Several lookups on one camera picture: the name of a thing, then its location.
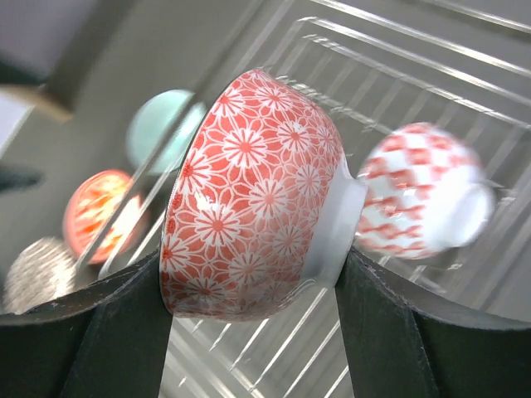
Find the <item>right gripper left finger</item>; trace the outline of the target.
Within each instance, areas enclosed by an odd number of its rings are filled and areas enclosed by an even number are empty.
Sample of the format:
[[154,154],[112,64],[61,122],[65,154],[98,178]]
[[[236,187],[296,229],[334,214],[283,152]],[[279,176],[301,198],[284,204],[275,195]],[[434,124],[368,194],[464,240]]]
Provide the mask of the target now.
[[3,397],[156,397],[172,317],[157,250],[90,286],[1,316]]

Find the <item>red daisy patterned bowl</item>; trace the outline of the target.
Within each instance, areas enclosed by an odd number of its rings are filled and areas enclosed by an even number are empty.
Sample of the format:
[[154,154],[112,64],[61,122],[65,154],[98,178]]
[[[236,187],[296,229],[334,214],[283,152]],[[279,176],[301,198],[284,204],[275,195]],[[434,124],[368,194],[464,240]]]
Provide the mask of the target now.
[[261,69],[199,127],[166,210],[159,277],[176,317],[268,318],[333,288],[367,195],[331,118]]

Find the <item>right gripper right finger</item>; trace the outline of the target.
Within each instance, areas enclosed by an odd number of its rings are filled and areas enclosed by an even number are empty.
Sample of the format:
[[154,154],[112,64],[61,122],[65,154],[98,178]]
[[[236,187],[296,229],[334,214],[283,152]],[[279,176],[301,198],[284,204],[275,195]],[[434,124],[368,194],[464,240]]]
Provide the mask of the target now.
[[530,325],[432,293],[352,248],[335,286],[357,397],[528,397]]

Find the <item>white red patterned bowl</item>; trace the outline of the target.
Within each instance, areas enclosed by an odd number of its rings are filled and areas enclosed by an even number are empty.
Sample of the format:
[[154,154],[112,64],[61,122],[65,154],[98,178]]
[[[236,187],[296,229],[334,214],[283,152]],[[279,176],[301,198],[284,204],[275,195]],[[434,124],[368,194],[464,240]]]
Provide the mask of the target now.
[[367,189],[356,241],[365,250],[420,260],[467,246],[496,204],[476,152],[430,123],[383,138],[358,173]]

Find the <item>red floral bowl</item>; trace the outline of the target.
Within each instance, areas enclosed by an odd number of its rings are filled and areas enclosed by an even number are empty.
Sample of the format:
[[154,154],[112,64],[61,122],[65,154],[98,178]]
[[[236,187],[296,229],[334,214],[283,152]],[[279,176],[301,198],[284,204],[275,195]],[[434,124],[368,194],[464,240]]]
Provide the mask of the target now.
[[[92,243],[131,185],[132,178],[129,174],[119,169],[109,169],[96,173],[76,189],[66,206],[62,226],[63,237],[75,257],[80,257]],[[148,212],[145,212],[134,222],[142,204],[143,198],[140,194],[129,200],[124,213],[111,226],[100,247],[88,261],[89,265],[103,264],[128,227],[131,227],[132,231],[119,253],[124,253],[138,241],[149,218]]]

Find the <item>metal wire dish rack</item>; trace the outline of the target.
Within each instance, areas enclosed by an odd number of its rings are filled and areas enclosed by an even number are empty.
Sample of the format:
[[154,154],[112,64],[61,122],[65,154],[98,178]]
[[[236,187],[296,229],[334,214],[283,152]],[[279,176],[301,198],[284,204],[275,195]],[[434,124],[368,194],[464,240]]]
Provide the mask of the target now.
[[[530,325],[529,24],[448,1],[269,1],[205,99],[255,66],[329,113],[352,172],[412,122],[473,147],[496,204],[472,245],[424,260],[355,249],[444,299]],[[159,395],[357,397],[335,288],[263,321],[175,319]]]

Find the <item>mint green bowl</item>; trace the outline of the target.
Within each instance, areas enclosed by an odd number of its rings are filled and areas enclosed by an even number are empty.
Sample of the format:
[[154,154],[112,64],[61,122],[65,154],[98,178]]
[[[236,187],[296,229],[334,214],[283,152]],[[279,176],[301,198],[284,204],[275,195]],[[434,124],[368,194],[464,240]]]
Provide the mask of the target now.
[[[182,113],[191,95],[189,90],[167,90],[155,95],[138,110],[129,125],[125,139],[126,154],[133,167],[144,165],[167,127]],[[203,102],[195,104],[188,111],[149,169],[150,175],[160,175],[170,167],[177,170],[183,165],[188,145],[206,113],[207,108]]]

